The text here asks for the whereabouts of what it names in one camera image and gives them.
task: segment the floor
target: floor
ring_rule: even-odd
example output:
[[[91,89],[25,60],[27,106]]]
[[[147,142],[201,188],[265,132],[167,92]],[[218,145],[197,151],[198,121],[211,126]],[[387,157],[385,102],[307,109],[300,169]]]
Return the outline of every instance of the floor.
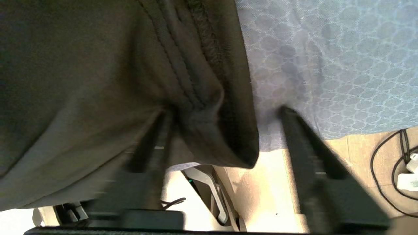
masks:
[[[407,132],[410,147],[418,146],[418,127],[409,128]],[[401,213],[382,198],[370,172],[373,151],[391,133],[349,135],[326,143],[386,213],[390,217],[398,217]],[[398,208],[406,213],[415,213],[418,212],[418,202],[398,194],[391,185],[390,174],[399,157],[399,137],[394,137],[375,157],[376,177],[383,192]],[[229,180],[226,189],[248,232],[307,232],[304,217],[298,215],[298,208],[294,206],[298,203],[286,149],[261,153],[252,170],[216,168],[216,171],[223,181]],[[418,192],[405,192],[418,197]]]

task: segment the white charger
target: white charger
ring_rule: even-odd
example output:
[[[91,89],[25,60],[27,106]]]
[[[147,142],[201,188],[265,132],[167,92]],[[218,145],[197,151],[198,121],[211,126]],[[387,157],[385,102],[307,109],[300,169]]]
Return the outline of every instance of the white charger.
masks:
[[[411,154],[410,159],[408,164],[406,164],[406,169],[412,173],[418,174],[418,154]]]
[[[397,188],[418,191],[418,154],[411,154],[410,161],[406,164],[406,169],[411,173],[399,174]]]

